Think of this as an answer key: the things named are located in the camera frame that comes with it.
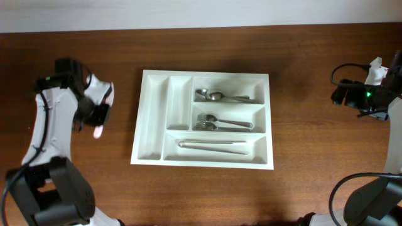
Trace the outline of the white plastic cutlery tray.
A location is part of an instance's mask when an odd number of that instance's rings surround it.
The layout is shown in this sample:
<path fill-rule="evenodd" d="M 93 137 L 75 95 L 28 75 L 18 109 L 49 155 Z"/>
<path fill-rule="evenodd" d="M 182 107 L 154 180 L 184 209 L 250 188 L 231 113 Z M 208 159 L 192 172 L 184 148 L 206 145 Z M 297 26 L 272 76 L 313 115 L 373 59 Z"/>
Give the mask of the white plastic cutlery tray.
<path fill-rule="evenodd" d="M 249 96 L 260 101 L 205 100 L 196 89 L 226 96 Z M 251 122 L 252 132 L 197 131 L 199 114 Z M 178 141 L 245 141 L 237 148 L 246 155 L 180 148 Z M 132 164 L 199 166 L 272 170 L 273 140 L 269 77 L 263 73 L 186 72 L 145 70 L 141 84 Z"/>

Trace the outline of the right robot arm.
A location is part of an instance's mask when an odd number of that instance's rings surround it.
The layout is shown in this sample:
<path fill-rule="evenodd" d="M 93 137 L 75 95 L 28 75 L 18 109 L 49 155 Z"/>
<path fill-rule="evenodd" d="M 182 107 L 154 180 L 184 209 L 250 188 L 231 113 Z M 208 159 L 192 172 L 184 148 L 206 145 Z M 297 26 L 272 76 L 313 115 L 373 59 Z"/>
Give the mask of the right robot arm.
<path fill-rule="evenodd" d="M 380 172 L 354 173 L 342 178 L 329 195 L 327 214 L 309 213 L 297 225 L 401 225 L 401 51 L 397 51 L 390 66 L 381 58 L 359 68 L 366 72 L 363 81 L 335 80 L 340 65 L 330 74 L 336 86 L 331 95 L 335 105 L 345 105 L 358 111 L 358 118 L 385 122 L 389 130 L 380 130 L 384 143 L 384 168 Z M 340 210 L 335 210 L 335 194 L 353 179 L 368 178 L 354 190 Z"/>

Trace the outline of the pink plastic knife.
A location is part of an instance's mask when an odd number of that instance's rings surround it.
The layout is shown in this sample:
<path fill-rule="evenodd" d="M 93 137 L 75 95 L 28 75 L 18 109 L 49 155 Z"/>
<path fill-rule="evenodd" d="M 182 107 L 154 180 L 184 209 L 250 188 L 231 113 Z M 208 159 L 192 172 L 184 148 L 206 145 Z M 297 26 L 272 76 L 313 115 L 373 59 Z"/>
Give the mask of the pink plastic knife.
<path fill-rule="evenodd" d="M 99 104 L 96 105 L 94 112 L 95 129 L 93 137 L 98 139 L 101 137 L 104 125 L 109 119 L 111 107 L 114 102 L 114 84 L 111 82 Z"/>

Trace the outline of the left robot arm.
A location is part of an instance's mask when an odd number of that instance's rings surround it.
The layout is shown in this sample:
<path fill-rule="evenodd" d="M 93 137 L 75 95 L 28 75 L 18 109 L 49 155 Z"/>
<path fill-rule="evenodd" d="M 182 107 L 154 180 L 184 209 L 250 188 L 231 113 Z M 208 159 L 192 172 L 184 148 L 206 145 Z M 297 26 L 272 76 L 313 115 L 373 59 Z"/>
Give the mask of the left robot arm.
<path fill-rule="evenodd" d="M 72 58 L 55 61 L 54 75 L 34 85 L 36 119 L 21 166 L 6 173 L 1 221 L 11 195 L 28 225 L 123 225 L 95 204 L 89 182 L 71 160 L 71 136 L 84 125 L 98 139 L 109 119 L 114 84 Z"/>

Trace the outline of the metal fork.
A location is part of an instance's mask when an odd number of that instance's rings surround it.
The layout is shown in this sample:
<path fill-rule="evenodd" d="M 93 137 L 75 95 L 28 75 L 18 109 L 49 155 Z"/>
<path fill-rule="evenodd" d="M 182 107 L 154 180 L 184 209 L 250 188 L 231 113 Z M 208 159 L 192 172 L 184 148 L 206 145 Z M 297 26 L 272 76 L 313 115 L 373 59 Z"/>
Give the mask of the metal fork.
<path fill-rule="evenodd" d="M 222 122 L 222 123 L 226 123 L 226 124 L 233 124 L 233 125 L 237 125 L 237 126 L 241 126 L 241 127 L 247 127 L 250 129 L 253 127 L 253 124 L 251 122 L 231 121 L 231 120 L 221 119 L 212 114 L 199 114 L 197 116 L 197 120 L 203 121 L 203 122 Z"/>
<path fill-rule="evenodd" d="M 198 122 L 193 128 L 197 131 L 229 131 L 229 132 L 252 132 L 250 128 L 222 127 L 212 122 Z"/>

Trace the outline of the long metal tongs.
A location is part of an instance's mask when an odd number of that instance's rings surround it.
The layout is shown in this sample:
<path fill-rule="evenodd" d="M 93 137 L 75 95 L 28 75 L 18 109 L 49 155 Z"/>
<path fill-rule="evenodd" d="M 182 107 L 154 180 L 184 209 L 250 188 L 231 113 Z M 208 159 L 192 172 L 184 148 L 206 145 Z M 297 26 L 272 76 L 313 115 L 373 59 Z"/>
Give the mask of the long metal tongs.
<path fill-rule="evenodd" d="M 246 151 L 237 148 L 238 145 L 246 144 L 245 141 L 211 141 L 200 139 L 185 139 L 177 142 L 178 147 L 202 151 L 212 151 L 227 154 L 246 155 Z"/>

